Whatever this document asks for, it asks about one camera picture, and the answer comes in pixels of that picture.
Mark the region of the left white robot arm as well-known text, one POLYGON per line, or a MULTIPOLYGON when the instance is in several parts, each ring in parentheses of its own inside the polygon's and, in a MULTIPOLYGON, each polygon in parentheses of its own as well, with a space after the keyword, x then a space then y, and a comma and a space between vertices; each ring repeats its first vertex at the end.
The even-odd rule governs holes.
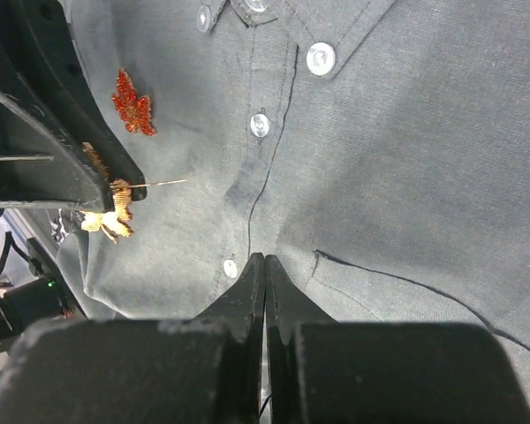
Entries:
MULTIPOLYGON (((110 182, 146 197, 140 168, 87 86, 58 1, 0 1, 0 217, 77 217, 114 208, 110 182)), ((0 352, 33 322, 83 311, 43 242, 7 233, 0 256, 0 352)))

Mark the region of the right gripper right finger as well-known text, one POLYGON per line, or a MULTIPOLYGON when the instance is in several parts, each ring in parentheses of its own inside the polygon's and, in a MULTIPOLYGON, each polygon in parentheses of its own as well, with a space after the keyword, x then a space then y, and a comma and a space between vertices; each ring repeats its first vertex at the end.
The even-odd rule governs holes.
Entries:
POLYGON ((337 322, 265 259, 275 423, 530 423, 496 338, 446 322, 337 322))

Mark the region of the grey button shirt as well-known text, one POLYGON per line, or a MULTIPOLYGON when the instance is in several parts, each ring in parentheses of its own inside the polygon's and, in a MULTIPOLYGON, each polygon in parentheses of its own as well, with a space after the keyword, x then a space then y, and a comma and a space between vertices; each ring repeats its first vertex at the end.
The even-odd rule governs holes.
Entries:
POLYGON ((57 263, 94 318, 187 318, 253 252, 340 320, 494 331, 530 405, 530 1, 65 1, 155 186, 57 263), (126 70, 155 136, 111 94, 126 70))

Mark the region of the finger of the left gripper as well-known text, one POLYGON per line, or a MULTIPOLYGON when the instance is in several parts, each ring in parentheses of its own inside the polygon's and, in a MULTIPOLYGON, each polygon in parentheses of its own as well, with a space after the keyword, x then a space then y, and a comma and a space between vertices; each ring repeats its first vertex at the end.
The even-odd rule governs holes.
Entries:
MULTIPOLYGON (((111 178, 144 182, 97 107, 58 1, 0 1, 0 84, 18 76, 80 147, 93 145, 111 178)), ((133 201, 146 196, 146 188, 132 190, 133 201)))
POLYGON ((104 212, 107 183, 20 77, 0 84, 0 208, 104 212))

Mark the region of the orange flower brooch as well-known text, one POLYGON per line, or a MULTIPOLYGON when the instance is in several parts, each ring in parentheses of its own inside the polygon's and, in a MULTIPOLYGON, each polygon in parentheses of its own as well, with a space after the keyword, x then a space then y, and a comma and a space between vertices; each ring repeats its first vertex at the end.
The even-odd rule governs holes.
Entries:
POLYGON ((111 100, 116 113, 129 133, 155 136, 152 124, 152 105, 149 95, 139 95, 125 69, 120 68, 116 78, 115 92, 111 100))
POLYGON ((81 211, 83 219, 80 228, 88 233, 101 232, 114 244, 117 244, 121 238, 130 238, 133 235, 133 229, 130 226, 130 222, 133 219, 133 213, 130 211, 130 206, 133 203, 133 189, 186 182, 186 179, 178 179, 135 185, 122 178, 113 179, 110 177, 107 166, 91 143, 83 142, 81 149, 93 165, 93 168, 107 183, 111 203, 109 204, 109 209, 104 212, 81 211))

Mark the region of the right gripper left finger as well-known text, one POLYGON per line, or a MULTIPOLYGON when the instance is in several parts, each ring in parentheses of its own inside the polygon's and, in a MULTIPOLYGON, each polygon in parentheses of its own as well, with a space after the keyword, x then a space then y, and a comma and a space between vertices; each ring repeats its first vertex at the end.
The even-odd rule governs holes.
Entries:
POLYGON ((0 373, 0 423, 255 423, 265 259, 190 320, 40 321, 0 373))

